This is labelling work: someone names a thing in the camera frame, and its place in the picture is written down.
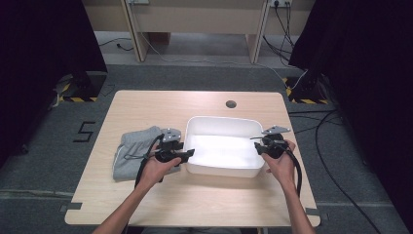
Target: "gray carpet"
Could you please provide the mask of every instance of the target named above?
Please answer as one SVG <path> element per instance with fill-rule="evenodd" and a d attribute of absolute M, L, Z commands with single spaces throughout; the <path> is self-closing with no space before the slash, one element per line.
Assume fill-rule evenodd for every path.
<path fill-rule="evenodd" d="M 90 233 L 90 226 L 69 226 L 64 206 L 70 202 L 114 94 L 119 90 L 279 92 L 288 111 L 330 110 L 333 104 L 287 101 L 282 81 L 270 69 L 183 66 L 109 65 L 96 102 L 61 102 L 37 126 L 29 152 L 10 157 L 0 171 L 0 233 Z M 300 75 L 293 69 L 282 76 Z M 316 126 L 326 113 L 291 114 L 291 122 L 322 224 L 318 233 L 375 233 L 323 167 L 315 145 Z M 408 233 L 377 177 L 360 152 L 339 113 L 319 128 L 319 149 L 331 174 L 382 233 Z M 94 132 L 89 142 L 78 131 Z M 270 233 L 290 233 L 271 228 Z"/>

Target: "table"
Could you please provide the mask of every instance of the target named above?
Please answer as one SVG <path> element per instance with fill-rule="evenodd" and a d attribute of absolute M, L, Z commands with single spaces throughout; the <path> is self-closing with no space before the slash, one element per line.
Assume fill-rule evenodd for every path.
<path fill-rule="evenodd" d="M 146 32 L 244 34 L 252 63 L 257 61 L 267 0 L 122 0 L 138 61 L 145 61 Z"/>
<path fill-rule="evenodd" d="M 226 106 L 233 100 L 237 106 Z M 263 128 L 291 128 L 282 95 L 255 92 L 120 91 L 114 97 L 72 203 L 68 224 L 101 224 L 132 192 L 134 181 L 115 182 L 112 164 L 124 133 L 151 126 L 176 128 L 185 139 L 193 116 L 222 116 L 256 120 Z M 296 142 L 293 132 L 283 134 Z M 316 203 L 299 146 L 295 155 L 303 171 L 301 201 L 304 208 Z M 156 184 L 131 217 L 137 226 L 289 226 L 287 207 L 279 183 L 263 170 L 254 178 L 193 175 L 181 171 Z M 320 219 L 309 215 L 317 226 Z"/>

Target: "wooden tabletop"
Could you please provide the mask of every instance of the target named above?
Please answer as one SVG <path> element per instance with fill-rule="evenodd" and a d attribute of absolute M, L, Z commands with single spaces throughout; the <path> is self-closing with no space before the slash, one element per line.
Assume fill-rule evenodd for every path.
<path fill-rule="evenodd" d="M 233 100 L 237 106 L 228 108 Z M 264 129 L 279 125 L 292 129 L 282 96 L 256 92 L 120 91 L 114 97 L 94 149 L 83 172 L 72 203 L 80 210 L 68 210 L 68 224 L 101 224 L 132 192 L 134 181 L 115 182 L 112 166 L 124 133 L 152 126 L 175 128 L 185 139 L 186 125 L 194 116 L 220 116 L 258 121 Z M 296 142 L 293 131 L 282 134 Z M 316 203 L 301 160 L 299 145 L 295 156 L 303 171 L 301 202 L 316 209 Z M 130 225 L 141 226 L 289 226 L 282 189 L 264 171 L 254 178 L 195 175 L 181 171 L 166 175 L 143 199 Z M 317 226 L 320 219 L 309 215 Z"/>

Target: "white plastic basin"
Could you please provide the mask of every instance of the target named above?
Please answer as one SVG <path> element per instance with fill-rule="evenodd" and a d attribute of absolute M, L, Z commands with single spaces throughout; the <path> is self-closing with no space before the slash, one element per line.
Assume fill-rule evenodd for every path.
<path fill-rule="evenodd" d="M 189 120 L 184 150 L 195 148 L 186 165 L 192 174 L 255 177 L 264 166 L 252 137 L 262 136 L 254 120 L 196 116 Z"/>

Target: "power outlet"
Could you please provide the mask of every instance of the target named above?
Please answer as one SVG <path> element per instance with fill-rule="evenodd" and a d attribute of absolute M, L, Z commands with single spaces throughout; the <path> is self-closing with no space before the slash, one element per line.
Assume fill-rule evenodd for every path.
<path fill-rule="evenodd" d="M 279 1 L 279 8 L 286 8 L 287 3 L 289 3 L 289 6 L 291 6 L 291 1 L 287 0 L 271 0 L 270 7 L 276 7 L 276 1 Z"/>

